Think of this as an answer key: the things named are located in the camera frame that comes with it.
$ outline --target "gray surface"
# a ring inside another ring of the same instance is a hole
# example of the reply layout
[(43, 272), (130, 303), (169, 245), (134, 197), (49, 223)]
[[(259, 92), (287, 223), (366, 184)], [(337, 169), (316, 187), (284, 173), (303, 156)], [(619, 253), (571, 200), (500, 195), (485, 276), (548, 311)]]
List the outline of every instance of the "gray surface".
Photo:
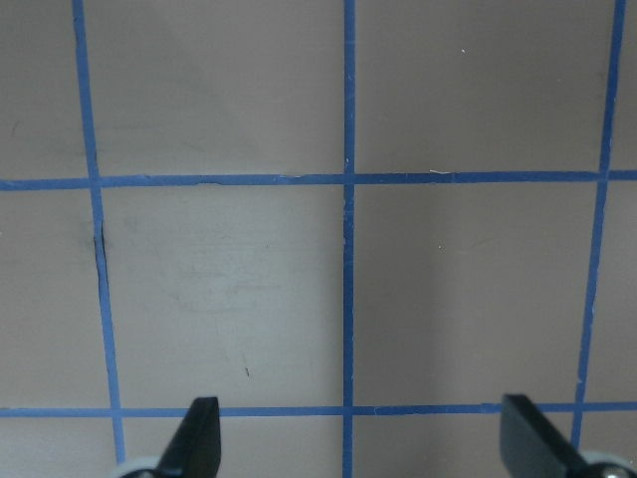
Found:
[[(179, 420), (167, 418), (126, 420), (129, 455), (156, 455), (178, 424)], [(340, 417), (224, 418), (221, 436), (219, 478), (324, 478), (340, 474)]]
[(591, 184), (361, 186), (355, 400), (571, 401)]
[(114, 463), (103, 418), (2, 418), (2, 474), (19, 478), (103, 478)]
[[(569, 414), (548, 418), (568, 433)], [(357, 417), (354, 477), (504, 478), (498, 428), (498, 415)]]
[(626, 3), (613, 135), (612, 166), (615, 169), (637, 167), (637, 5), (635, 2)]
[(635, 368), (631, 365), (637, 360), (635, 215), (637, 184), (611, 184), (590, 352), (589, 400), (637, 399)]
[(597, 169), (612, 8), (358, 2), (357, 170)]
[(86, 176), (71, 2), (2, 2), (0, 178)]
[(342, 2), (88, 0), (104, 174), (342, 170)]
[(0, 406), (107, 406), (89, 194), (0, 201)]
[(637, 413), (586, 413), (582, 422), (581, 449), (612, 453), (637, 463)]
[(341, 403), (342, 189), (105, 191), (122, 403)]

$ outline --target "gray floor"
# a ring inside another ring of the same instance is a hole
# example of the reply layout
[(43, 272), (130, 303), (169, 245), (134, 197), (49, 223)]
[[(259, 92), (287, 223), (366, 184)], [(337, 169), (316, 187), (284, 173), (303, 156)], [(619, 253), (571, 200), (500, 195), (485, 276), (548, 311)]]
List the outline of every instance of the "gray floor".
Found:
[[(594, 172), (612, 1), (358, 0), (353, 405), (473, 412), (355, 413), (351, 455), (343, 2), (85, 0), (98, 165), (115, 176), (103, 188), (88, 180), (72, 2), (5, 3), (1, 474), (114, 465), (108, 316), (128, 457), (159, 453), (178, 410), (214, 394), (238, 414), (295, 415), (225, 416), (225, 478), (504, 477), (499, 416), (482, 403), (523, 391), (565, 404), (550, 418), (566, 436), (582, 406), (597, 180), (608, 192), (584, 403), (596, 411), (581, 447), (637, 460), (637, 173), (613, 175), (637, 169), (633, 0), (610, 180)], [(279, 185), (133, 187), (192, 174)], [(307, 174), (333, 176), (286, 184)], [(422, 183), (445, 177), (458, 183)]]

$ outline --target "black object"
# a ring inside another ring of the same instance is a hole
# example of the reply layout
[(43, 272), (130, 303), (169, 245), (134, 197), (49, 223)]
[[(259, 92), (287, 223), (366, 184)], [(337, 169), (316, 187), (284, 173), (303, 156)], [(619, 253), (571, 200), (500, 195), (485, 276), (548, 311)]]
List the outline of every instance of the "black object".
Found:
[(154, 470), (122, 478), (215, 478), (221, 464), (219, 401), (195, 398)]
[(505, 395), (500, 455), (512, 478), (637, 478), (614, 462), (582, 458), (525, 395)]

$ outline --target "metal bolt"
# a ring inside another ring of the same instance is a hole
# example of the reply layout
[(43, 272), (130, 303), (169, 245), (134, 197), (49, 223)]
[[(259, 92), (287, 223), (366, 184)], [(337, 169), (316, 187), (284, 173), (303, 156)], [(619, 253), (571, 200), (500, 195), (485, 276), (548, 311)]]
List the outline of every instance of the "metal bolt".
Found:
[(601, 476), (603, 478), (629, 478), (630, 475), (626, 470), (619, 466), (607, 466), (601, 470)]

